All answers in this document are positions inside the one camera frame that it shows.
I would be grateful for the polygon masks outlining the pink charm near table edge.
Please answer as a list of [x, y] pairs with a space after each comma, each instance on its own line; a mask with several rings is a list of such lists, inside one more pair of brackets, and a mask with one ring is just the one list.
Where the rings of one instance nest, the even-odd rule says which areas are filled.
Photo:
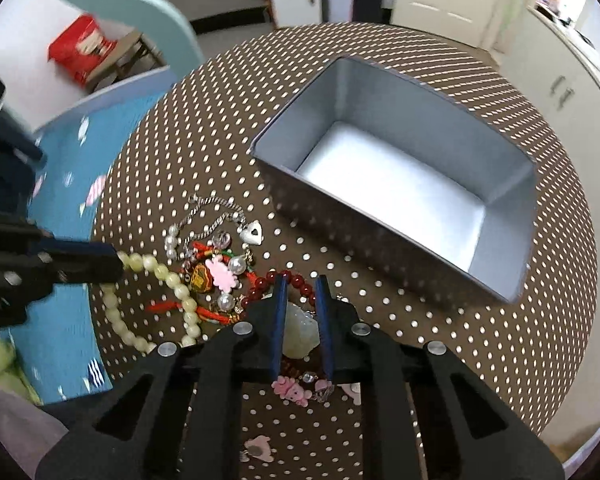
[[262, 463], [274, 462], [273, 452], [270, 445], [271, 438], [260, 434], [253, 439], [245, 440], [240, 451], [240, 461], [248, 463], [250, 460], [260, 460]]

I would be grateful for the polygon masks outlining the brown polka dot tablecloth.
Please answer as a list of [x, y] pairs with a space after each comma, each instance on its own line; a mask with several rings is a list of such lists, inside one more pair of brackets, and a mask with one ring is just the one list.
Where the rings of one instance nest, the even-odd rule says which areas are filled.
[[560, 479], [596, 304], [562, 144], [404, 28], [281, 29], [167, 93], [109, 171], [114, 388], [78, 479]]

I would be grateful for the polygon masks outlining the wooden chair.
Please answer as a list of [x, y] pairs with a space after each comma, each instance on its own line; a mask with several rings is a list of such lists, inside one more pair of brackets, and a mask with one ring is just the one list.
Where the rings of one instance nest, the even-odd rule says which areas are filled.
[[166, 66], [161, 52], [138, 31], [132, 30], [86, 78], [85, 90], [97, 90], [117, 84], [132, 76]]

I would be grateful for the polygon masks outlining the pale green jade pendant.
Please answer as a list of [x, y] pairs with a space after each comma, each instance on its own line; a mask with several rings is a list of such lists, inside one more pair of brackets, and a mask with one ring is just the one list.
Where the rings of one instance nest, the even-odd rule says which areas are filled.
[[306, 358], [320, 344], [320, 332], [315, 318], [288, 302], [285, 316], [283, 355], [289, 359]]

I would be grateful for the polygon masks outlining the pink bear charm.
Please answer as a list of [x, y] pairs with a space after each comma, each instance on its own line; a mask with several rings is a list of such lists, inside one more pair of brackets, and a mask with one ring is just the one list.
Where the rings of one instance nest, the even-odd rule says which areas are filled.
[[238, 283], [236, 275], [224, 263], [220, 255], [214, 255], [204, 262], [204, 265], [209, 270], [213, 285], [221, 292], [229, 294]]

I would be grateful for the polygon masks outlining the pearl bead charm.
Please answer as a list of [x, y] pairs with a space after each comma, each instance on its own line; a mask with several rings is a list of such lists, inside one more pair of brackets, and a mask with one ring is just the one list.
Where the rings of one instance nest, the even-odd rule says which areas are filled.
[[220, 290], [218, 307], [221, 312], [228, 313], [235, 307], [235, 298], [232, 290], [239, 284], [239, 277], [247, 271], [248, 262], [245, 255], [228, 258], [225, 261], [220, 255], [214, 258], [215, 286]]

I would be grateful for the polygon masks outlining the white low cabinet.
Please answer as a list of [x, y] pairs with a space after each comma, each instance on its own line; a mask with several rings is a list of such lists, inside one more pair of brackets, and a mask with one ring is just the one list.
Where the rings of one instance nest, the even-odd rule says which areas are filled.
[[577, 169], [600, 274], [600, 80], [556, 27], [532, 10], [521, 14], [501, 74], [538, 109]]

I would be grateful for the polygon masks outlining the silver metal tin box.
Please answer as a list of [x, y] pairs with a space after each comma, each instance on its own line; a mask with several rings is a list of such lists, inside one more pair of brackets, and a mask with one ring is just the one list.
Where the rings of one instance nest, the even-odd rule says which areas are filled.
[[256, 135], [279, 210], [439, 304], [511, 304], [535, 163], [428, 84], [338, 56]]

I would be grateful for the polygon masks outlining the pink bear keychain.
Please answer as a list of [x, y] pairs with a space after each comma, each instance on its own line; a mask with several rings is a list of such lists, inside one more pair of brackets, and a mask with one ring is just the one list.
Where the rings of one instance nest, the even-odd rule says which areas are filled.
[[272, 389], [279, 399], [307, 408], [311, 401], [326, 402], [335, 385], [316, 373], [304, 372], [299, 377], [278, 376], [272, 382]]

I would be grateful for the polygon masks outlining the red snack bag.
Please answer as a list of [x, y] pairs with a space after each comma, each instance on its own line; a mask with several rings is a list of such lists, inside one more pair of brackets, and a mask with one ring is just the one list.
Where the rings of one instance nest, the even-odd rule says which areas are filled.
[[47, 59], [59, 65], [77, 84], [104, 62], [117, 45], [108, 39], [91, 14], [81, 14], [47, 48]]

